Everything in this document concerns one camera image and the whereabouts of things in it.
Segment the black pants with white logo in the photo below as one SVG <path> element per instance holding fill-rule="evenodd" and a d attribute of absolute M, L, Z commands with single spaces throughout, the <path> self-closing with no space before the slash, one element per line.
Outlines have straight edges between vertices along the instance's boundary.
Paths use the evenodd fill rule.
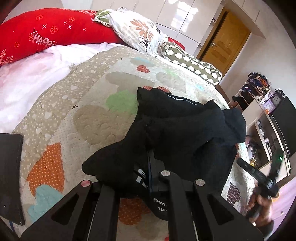
<path fill-rule="evenodd" d="M 83 164 L 123 198 L 140 197 L 155 216 L 166 219 L 164 201 L 149 193 L 148 154 L 182 179 L 203 179 L 221 193 L 246 136 L 246 122 L 237 109 L 221 109 L 153 88 L 137 90 L 138 109 L 125 138 L 108 145 Z"/>

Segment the beige shelf unit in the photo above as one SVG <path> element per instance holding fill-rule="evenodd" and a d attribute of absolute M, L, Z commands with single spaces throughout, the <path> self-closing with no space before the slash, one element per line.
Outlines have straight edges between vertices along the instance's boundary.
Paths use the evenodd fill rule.
<path fill-rule="evenodd" d="M 250 162 L 255 168 L 268 174 L 273 154 L 277 149 L 284 151 L 284 160 L 277 178 L 279 186 L 284 186 L 295 177 L 295 154 L 288 157 L 282 133 L 271 116 L 276 109 L 271 102 L 275 91 L 265 76 L 251 72 L 240 90 L 231 98 L 229 106 L 239 109 L 245 118 L 246 146 Z"/>

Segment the black television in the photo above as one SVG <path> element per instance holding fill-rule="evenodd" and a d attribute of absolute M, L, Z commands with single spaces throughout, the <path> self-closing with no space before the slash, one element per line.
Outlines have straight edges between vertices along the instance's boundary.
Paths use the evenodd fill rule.
<path fill-rule="evenodd" d="M 295 154 L 295 115 L 296 110 L 290 99 L 286 96 L 276 109 L 271 113 L 271 116 L 275 120 L 279 127 L 282 136 L 284 138 L 285 146 L 287 147 L 288 157 L 292 157 Z"/>

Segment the small desk clock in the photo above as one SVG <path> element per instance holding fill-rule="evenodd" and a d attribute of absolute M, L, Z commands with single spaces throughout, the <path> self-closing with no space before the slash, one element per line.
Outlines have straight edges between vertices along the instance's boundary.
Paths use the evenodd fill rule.
<path fill-rule="evenodd" d="M 271 97 L 271 102 L 273 103 L 274 107 L 276 108 L 281 101 L 285 98 L 285 94 L 281 89 L 277 89 L 273 96 Z"/>

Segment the heart patterned quilt bedspread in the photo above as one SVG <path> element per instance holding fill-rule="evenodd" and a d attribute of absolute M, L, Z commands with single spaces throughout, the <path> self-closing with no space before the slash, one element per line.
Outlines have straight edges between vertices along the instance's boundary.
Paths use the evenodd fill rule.
<path fill-rule="evenodd" d="M 20 240 L 29 240 L 37 222 L 77 184 L 95 181 L 82 171 L 82 163 L 125 137 L 137 114 L 140 87 L 228 108 L 201 77 L 128 47 L 79 64 L 43 92 L 15 128 L 24 139 L 20 196 L 25 224 L 15 226 Z"/>

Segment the pink bed sheet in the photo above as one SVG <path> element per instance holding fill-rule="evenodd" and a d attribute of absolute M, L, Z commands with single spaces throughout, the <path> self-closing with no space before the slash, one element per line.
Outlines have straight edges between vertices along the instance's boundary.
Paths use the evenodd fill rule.
<path fill-rule="evenodd" d="M 77 65 L 115 43 L 53 46 L 1 66 L 1 132 L 11 133 L 37 98 Z"/>

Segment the brown wooden door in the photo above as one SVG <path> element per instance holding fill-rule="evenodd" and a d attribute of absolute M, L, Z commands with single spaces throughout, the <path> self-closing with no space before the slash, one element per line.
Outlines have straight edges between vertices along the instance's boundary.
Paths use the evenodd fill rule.
<path fill-rule="evenodd" d="M 250 30 L 232 12 L 223 8 L 197 58 L 211 63 L 223 75 L 242 50 Z"/>

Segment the olive white patterned bolster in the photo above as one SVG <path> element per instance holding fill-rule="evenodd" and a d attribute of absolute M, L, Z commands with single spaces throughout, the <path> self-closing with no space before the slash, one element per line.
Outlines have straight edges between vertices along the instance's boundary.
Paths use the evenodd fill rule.
<path fill-rule="evenodd" d="M 217 85 L 223 77 L 221 71 L 214 65 L 198 60 L 173 42 L 162 45 L 161 56 L 171 63 L 190 70 L 211 85 Z"/>

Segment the white glossy wardrobe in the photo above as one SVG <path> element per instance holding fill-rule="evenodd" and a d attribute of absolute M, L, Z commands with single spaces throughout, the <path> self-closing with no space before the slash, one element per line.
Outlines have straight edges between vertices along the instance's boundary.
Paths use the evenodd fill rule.
<path fill-rule="evenodd" d="M 159 29 L 197 55 L 209 27 L 222 10 L 222 1 L 62 1 L 67 9 L 117 9 L 124 7 L 154 21 Z"/>

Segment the white floral pillow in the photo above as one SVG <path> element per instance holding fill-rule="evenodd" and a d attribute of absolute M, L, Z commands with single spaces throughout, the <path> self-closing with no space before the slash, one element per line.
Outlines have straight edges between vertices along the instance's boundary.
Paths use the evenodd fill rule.
<path fill-rule="evenodd" d="M 156 56 L 159 48 L 169 41 L 152 20 L 123 7 L 102 9 L 96 13 L 94 20 L 112 28 L 129 46 L 151 56 Z"/>

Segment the red happy bolster pillow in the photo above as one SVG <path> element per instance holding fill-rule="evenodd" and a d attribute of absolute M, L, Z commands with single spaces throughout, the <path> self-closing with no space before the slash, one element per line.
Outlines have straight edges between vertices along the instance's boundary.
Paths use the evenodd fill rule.
<path fill-rule="evenodd" d="M 109 23 L 112 11 L 44 8 L 15 16 L 1 24 L 1 65 L 56 45 L 126 45 Z"/>

